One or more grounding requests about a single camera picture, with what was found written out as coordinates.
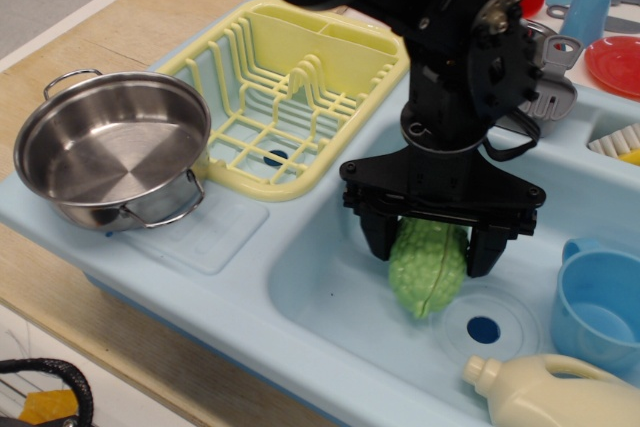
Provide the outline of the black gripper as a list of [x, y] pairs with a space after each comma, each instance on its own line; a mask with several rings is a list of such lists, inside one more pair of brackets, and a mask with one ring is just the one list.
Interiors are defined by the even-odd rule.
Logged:
[[507, 243], [531, 235], [546, 201], [539, 186], [509, 174], [477, 150], [458, 155], [415, 147], [345, 162], [344, 203], [360, 217], [371, 253], [388, 261], [402, 217], [471, 229], [467, 275], [488, 275]]

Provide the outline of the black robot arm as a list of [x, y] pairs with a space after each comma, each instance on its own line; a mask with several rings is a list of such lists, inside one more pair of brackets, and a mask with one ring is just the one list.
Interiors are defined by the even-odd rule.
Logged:
[[400, 117], [406, 147], [340, 169], [344, 203], [359, 217], [371, 252], [388, 259], [403, 217], [471, 230], [467, 272], [488, 274], [506, 244], [530, 235], [545, 192], [502, 171], [525, 146], [493, 148], [488, 131], [518, 124], [527, 147], [538, 125], [521, 109], [538, 98], [542, 72], [521, 22], [521, 0], [284, 0], [310, 10], [347, 6], [388, 25], [410, 59]]

